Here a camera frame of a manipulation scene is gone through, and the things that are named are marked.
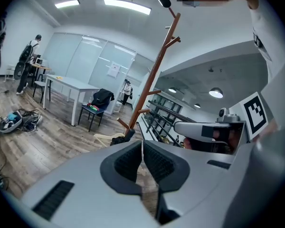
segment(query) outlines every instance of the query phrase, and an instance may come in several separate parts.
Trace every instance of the wooden coat rack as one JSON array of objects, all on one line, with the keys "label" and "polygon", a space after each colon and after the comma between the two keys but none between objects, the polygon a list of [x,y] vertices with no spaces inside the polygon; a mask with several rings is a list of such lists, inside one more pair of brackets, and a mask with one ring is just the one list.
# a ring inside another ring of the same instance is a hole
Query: wooden coat rack
[{"label": "wooden coat rack", "polygon": [[146,98],[148,95],[153,95],[153,94],[157,94],[157,93],[160,93],[161,90],[155,90],[155,91],[149,91],[150,88],[151,88],[151,85],[154,81],[154,78],[156,76],[156,73],[162,63],[162,59],[166,53],[166,50],[167,48],[169,48],[170,46],[172,46],[175,42],[180,42],[181,39],[180,37],[174,37],[173,36],[173,33],[175,31],[175,28],[176,28],[176,25],[177,23],[179,22],[180,20],[180,17],[181,17],[181,14],[180,13],[177,13],[176,15],[174,14],[173,10],[171,8],[169,8],[169,11],[170,13],[172,14],[173,16],[173,22],[169,28],[169,31],[166,35],[166,39],[164,40],[163,42],[163,45],[161,47],[161,50],[159,51],[158,55],[157,55],[157,58],[154,62],[154,65],[153,65],[153,68],[150,72],[150,75],[147,79],[147,82],[146,82],[146,85],[144,86],[143,90],[142,90],[142,93],[141,93],[141,96],[138,100],[138,103],[135,107],[135,110],[132,114],[132,117],[130,119],[130,122],[129,124],[126,124],[122,119],[118,118],[117,121],[122,125],[124,126],[127,131],[125,134],[127,134],[129,132],[130,129],[133,129],[135,124],[136,124],[136,121],[137,121],[137,118],[139,116],[139,114],[141,113],[146,113],[146,112],[150,112],[150,109],[142,109],[143,107],[143,104],[144,102],[146,101]]}]

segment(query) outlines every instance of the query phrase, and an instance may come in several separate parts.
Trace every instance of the black pants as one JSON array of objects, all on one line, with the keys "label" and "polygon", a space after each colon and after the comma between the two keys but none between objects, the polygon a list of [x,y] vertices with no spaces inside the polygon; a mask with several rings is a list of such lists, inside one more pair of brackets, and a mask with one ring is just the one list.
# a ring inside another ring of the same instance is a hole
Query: black pants
[{"label": "black pants", "polygon": [[22,76],[20,78],[19,86],[17,88],[18,93],[20,93],[23,90],[23,87],[27,84],[27,78],[28,78],[29,70],[31,67],[32,66],[30,63],[25,64],[25,68],[24,68],[24,71],[23,71]]},{"label": "black pants", "polygon": [[130,96],[130,95],[124,94],[124,96],[123,96],[123,98],[124,98],[124,99],[123,99],[123,105],[127,103],[127,100],[128,100],[128,98],[129,98],[129,96]]}]

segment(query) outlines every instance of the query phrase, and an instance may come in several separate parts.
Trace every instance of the paper sign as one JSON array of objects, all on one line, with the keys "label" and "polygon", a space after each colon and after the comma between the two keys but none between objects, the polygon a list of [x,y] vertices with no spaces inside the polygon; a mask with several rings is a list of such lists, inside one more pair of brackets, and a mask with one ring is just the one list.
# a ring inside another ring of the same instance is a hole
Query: paper sign
[{"label": "paper sign", "polygon": [[255,92],[239,102],[239,104],[247,123],[249,138],[252,140],[268,125],[268,119],[263,103],[258,93]]},{"label": "paper sign", "polygon": [[107,72],[107,75],[116,78],[117,75],[118,75],[119,70],[120,70],[120,65],[118,65],[118,64],[116,64],[116,63],[113,62],[113,63],[111,64],[111,66],[110,66],[108,72]]}]

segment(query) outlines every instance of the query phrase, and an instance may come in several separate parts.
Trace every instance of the white table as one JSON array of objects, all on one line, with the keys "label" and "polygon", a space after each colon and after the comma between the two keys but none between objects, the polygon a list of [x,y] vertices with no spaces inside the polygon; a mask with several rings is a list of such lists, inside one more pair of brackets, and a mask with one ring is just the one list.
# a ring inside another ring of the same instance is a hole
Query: white table
[{"label": "white table", "polygon": [[46,108],[46,98],[47,98],[46,96],[47,96],[47,92],[48,92],[47,86],[49,84],[49,81],[58,82],[58,83],[62,84],[63,86],[69,87],[67,101],[69,101],[71,90],[74,90],[76,92],[76,97],[75,97],[74,106],[73,106],[73,113],[72,113],[72,123],[71,123],[72,126],[75,126],[76,107],[77,107],[77,103],[78,103],[80,93],[81,92],[87,92],[87,91],[94,91],[94,90],[97,90],[99,88],[95,87],[93,85],[88,85],[88,84],[82,83],[79,80],[74,79],[74,78],[48,74],[47,79],[46,79],[46,86],[44,88],[43,109]]}]

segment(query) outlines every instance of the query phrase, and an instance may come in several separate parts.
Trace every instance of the white shirt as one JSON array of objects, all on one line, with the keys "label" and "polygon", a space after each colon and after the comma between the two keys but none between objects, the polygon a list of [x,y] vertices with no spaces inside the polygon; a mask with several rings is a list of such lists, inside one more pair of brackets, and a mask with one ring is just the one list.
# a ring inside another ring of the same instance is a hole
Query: white shirt
[{"label": "white shirt", "polygon": [[126,95],[130,95],[131,94],[131,89],[132,89],[131,85],[126,85],[123,90],[124,90],[124,93]]},{"label": "white shirt", "polygon": [[280,128],[285,127],[285,28],[267,0],[251,9],[254,34],[261,40],[259,51],[267,62],[268,84],[261,94]]},{"label": "white shirt", "polygon": [[[33,47],[34,45],[38,44],[38,41],[36,40],[32,40],[32,42],[30,42],[31,46]],[[39,48],[39,44],[36,45],[35,47],[33,47],[33,54],[37,54],[37,49]],[[33,63],[34,58],[32,58],[29,63],[32,64]]]}]

